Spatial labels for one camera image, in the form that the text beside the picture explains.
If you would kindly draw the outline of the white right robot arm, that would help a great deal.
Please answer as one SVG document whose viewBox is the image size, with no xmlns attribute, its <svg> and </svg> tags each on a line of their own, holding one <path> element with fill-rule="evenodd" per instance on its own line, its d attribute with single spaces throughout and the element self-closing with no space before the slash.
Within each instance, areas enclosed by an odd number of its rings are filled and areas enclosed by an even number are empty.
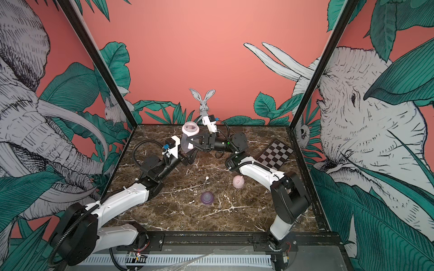
<svg viewBox="0 0 434 271">
<path fill-rule="evenodd" d="M 225 161 L 226 168 L 252 178 L 270 191 L 276 218 L 268 231 L 268 244 L 272 251 L 288 251 L 292 243 L 288 235 L 311 204 L 300 177 L 294 172 L 277 171 L 248 155 L 245 152 L 248 139 L 244 133 L 224 135 L 223 138 L 218 133 L 184 134 L 181 143 L 186 145 L 184 151 L 189 154 L 193 149 L 231 152 Z"/>
</svg>

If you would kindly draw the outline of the purple bottle collar with nipple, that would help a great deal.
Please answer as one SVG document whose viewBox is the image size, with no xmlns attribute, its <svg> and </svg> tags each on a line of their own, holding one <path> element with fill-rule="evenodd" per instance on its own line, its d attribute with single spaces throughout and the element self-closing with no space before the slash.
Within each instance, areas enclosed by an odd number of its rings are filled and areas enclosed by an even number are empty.
<svg viewBox="0 0 434 271">
<path fill-rule="evenodd" d="M 204 205 L 212 205 L 214 203 L 214 194 L 212 192 L 203 192 L 200 200 Z"/>
</svg>

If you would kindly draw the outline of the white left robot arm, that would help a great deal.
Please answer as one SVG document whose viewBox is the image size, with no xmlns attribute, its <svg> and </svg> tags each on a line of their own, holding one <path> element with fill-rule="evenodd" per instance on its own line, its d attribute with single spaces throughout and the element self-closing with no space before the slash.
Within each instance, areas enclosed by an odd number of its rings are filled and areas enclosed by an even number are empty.
<svg viewBox="0 0 434 271">
<path fill-rule="evenodd" d="M 95 252 L 114 249 L 130 251 L 141 257 L 150 246 L 148 232 L 140 224 L 129 222 L 119 227 L 106 223 L 130 208 L 154 198 L 163 188 L 163 180 L 180 164 L 192 164 L 197 148 L 182 152 L 177 146 L 165 145 L 163 158 L 156 155 L 145 158 L 139 165 L 142 175 L 133 185 L 86 205 L 69 206 L 56 226 L 49 245 L 52 251 L 48 266 L 78 265 Z"/>
</svg>

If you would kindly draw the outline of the clear baby bottle body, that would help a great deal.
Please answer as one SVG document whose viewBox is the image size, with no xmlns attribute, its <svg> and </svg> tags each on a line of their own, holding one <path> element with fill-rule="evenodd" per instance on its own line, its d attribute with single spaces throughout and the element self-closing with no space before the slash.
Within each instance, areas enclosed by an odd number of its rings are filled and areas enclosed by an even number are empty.
<svg viewBox="0 0 434 271">
<path fill-rule="evenodd" d="M 182 151 L 185 153 L 188 153 L 194 149 L 194 146 L 191 143 L 189 143 L 188 137 L 189 137 L 188 135 L 183 134 L 181 141 L 180 141 L 180 147 L 181 147 Z"/>
</svg>

